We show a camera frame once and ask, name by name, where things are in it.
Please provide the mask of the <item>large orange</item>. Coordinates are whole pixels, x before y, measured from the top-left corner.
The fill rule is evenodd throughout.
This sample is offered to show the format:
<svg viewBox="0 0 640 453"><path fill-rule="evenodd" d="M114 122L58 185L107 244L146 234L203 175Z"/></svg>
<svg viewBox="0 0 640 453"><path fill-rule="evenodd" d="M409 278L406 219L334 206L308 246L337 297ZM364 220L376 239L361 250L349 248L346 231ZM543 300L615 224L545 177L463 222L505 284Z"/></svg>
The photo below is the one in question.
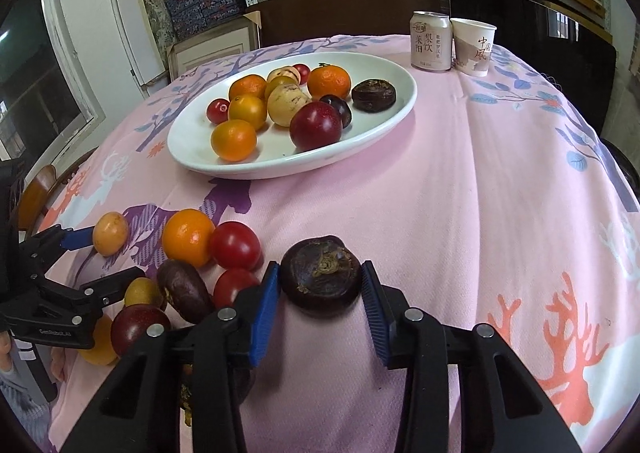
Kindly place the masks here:
<svg viewBox="0 0 640 453"><path fill-rule="evenodd" d="M208 242L215 229L213 221L199 210L179 210L166 222L160 243L169 259L203 268L210 260Z"/></svg>

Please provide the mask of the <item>dark brown mangosteen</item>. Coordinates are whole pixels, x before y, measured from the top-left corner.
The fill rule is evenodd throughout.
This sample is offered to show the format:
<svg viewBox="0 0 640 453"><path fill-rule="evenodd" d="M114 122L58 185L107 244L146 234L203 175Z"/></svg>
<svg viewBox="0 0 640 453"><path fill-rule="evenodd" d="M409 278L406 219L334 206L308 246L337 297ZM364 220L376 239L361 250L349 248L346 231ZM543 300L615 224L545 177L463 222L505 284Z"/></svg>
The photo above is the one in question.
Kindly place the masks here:
<svg viewBox="0 0 640 453"><path fill-rule="evenodd" d="M329 319L346 313L360 295L361 265L337 236L317 236L286 251L278 280L300 311Z"/></svg>

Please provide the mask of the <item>red plum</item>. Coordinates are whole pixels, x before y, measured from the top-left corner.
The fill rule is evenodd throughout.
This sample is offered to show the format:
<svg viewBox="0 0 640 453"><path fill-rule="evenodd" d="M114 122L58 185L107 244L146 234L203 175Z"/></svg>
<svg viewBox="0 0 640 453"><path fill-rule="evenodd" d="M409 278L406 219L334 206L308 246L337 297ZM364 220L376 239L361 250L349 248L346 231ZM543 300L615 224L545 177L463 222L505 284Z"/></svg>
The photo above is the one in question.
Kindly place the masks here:
<svg viewBox="0 0 640 453"><path fill-rule="evenodd" d="M309 151L340 140L343 124L333 106L317 101L303 106L293 116L288 130L296 149Z"/></svg>

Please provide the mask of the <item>wooden chair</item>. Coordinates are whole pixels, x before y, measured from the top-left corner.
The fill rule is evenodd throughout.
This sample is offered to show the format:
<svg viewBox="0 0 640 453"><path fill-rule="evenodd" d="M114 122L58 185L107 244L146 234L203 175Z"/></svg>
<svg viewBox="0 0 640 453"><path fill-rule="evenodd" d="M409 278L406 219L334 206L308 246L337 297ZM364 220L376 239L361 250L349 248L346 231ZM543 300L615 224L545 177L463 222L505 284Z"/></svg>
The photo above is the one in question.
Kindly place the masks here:
<svg viewBox="0 0 640 453"><path fill-rule="evenodd" d="M17 222L18 230L30 236L36 232L37 222L40 218L46 217L49 213L49 205L62 187L70 182L85 177L85 172L80 172L79 168L90 158L96 149L91 149L82 154L76 162L70 165L65 172L58 175L56 168L52 164L43 166L32 181L24 190L21 201L18 203Z"/></svg>

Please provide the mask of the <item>red tomato in pile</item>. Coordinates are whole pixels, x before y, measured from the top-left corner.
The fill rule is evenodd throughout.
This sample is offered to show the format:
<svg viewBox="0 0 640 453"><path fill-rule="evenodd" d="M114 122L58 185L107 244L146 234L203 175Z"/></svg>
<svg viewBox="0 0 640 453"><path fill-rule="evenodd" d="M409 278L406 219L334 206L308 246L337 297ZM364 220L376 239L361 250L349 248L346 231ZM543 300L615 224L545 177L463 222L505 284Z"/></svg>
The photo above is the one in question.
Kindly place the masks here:
<svg viewBox="0 0 640 453"><path fill-rule="evenodd" d="M224 269L255 270L262 260L262 244L255 232L239 221L219 225L208 242L210 256Z"/></svg>

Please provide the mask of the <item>pink deer tablecloth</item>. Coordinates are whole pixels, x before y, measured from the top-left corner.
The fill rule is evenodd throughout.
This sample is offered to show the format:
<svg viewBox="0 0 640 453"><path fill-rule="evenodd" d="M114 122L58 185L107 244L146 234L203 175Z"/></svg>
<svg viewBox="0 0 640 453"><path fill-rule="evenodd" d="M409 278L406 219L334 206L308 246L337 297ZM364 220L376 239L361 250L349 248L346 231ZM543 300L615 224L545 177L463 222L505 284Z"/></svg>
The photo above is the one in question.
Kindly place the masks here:
<svg viewBox="0 0 640 453"><path fill-rule="evenodd" d="M409 62L409 41L333 36L205 64L114 129L53 202L46 226L123 214L130 240L110 259L65 255L54 280L79 285L130 265L154 273L160 230L183 208L239 220L267 260L333 234L408 302L452 326L495 326L586 452L603 449L639 393L639 202L561 92L509 50L490 71L416 71L416 105L345 161L273 180L224 181L182 168L172 119L224 78L281 58L338 50Z"/></svg>

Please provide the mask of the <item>white oval plate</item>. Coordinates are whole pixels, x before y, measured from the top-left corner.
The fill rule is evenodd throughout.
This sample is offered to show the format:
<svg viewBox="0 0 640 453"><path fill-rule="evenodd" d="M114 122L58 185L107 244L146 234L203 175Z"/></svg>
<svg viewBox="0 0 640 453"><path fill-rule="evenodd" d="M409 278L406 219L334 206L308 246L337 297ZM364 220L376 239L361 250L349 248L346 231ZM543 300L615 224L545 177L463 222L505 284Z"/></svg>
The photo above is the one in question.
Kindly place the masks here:
<svg viewBox="0 0 640 453"><path fill-rule="evenodd" d="M356 52L262 63L199 92L172 124L175 161L217 178L268 179L355 155L412 111L418 87L399 64Z"/></svg>

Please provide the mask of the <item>pale yellow fruit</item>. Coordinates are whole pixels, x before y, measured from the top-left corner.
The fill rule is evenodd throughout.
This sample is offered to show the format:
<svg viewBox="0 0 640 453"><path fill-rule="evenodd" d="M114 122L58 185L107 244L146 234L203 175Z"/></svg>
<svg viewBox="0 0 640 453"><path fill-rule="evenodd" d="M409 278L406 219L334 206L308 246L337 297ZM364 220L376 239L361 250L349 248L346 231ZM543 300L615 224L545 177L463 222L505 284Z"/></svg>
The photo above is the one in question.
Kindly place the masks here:
<svg viewBox="0 0 640 453"><path fill-rule="evenodd" d="M282 85L269 96L267 111L274 124L288 127L294 115L310 101L311 98L298 86Z"/></svg>

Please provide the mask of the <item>small orange tangerine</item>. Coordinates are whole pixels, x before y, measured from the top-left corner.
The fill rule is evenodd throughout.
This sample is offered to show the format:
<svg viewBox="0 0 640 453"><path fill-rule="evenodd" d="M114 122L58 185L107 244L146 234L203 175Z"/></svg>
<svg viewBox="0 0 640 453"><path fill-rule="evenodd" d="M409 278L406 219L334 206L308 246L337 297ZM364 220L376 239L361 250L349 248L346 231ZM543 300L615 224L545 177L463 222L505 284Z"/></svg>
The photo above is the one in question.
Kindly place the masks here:
<svg viewBox="0 0 640 453"><path fill-rule="evenodd" d="M259 99L265 97L267 80L257 74L250 74L235 80L229 88L229 99L233 100L242 95L255 96Z"/></svg>

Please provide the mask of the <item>orange mandarin on plate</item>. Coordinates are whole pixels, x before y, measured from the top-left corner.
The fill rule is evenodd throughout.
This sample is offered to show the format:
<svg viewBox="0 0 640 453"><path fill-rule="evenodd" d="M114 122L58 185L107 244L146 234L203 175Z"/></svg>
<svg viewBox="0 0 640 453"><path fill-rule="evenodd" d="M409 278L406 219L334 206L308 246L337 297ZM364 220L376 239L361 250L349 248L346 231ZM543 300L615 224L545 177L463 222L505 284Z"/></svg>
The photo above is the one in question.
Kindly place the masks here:
<svg viewBox="0 0 640 453"><path fill-rule="evenodd" d="M309 73L307 89L314 99L320 99L326 95L346 99L352 90L352 80L341 66L321 64Z"/></svg>

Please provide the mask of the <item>small yellow fruit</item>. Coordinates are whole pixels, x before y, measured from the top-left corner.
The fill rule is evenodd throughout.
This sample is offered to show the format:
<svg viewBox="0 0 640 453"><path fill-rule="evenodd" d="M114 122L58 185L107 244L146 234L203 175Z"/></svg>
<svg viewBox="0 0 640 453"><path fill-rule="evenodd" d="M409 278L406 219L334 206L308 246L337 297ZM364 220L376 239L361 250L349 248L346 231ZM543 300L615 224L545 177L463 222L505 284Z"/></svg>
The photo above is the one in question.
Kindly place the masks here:
<svg viewBox="0 0 640 453"><path fill-rule="evenodd" d="M269 96L273 93L273 90L282 85L294 85L297 86L297 80L288 75L279 75L274 77L272 80L269 80L265 87L264 98L268 100Z"/></svg>

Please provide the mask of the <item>blue patterned boxes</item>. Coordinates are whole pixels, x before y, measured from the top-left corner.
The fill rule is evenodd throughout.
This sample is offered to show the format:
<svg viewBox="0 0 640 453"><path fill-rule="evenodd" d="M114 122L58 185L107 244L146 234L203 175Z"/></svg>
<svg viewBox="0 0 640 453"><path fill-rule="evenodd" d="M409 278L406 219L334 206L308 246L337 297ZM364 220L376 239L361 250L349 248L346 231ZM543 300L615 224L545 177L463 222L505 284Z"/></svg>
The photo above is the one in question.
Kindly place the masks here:
<svg viewBox="0 0 640 453"><path fill-rule="evenodd" d="M239 16L245 0L165 0L178 40L201 34Z"/></svg>

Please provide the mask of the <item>framed picture in box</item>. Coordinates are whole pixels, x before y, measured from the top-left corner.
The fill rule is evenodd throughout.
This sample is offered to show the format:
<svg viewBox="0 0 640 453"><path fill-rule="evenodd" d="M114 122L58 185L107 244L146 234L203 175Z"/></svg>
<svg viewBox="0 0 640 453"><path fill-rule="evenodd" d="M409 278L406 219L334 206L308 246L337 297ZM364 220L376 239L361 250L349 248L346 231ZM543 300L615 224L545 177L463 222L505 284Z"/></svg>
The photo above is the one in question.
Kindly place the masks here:
<svg viewBox="0 0 640 453"><path fill-rule="evenodd" d="M261 30L262 17L259 11L254 11L172 45L167 50L170 79L175 80L204 63L259 48Z"/></svg>

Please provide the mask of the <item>pink drink can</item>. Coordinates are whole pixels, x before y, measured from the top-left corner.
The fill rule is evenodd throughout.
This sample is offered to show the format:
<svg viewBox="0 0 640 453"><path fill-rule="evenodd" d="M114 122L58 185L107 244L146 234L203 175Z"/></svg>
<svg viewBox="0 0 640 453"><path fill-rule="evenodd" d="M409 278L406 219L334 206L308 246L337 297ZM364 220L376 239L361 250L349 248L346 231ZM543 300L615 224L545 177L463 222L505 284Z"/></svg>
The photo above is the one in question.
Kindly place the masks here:
<svg viewBox="0 0 640 453"><path fill-rule="evenodd" d="M415 11L410 20L411 64L428 72L446 72L452 62L452 29L446 14Z"/></svg>

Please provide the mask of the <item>dark wooden board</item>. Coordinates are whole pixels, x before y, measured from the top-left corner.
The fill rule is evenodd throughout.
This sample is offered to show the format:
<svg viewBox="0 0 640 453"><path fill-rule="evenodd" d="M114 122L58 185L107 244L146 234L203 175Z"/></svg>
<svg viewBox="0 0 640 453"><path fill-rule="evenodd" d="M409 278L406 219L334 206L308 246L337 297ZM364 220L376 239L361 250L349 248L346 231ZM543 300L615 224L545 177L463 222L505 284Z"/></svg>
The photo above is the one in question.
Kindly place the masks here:
<svg viewBox="0 0 640 453"><path fill-rule="evenodd" d="M334 35L407 35L418 10L447 13L449 0L267 0L258 12L264 46Z"/></svg>

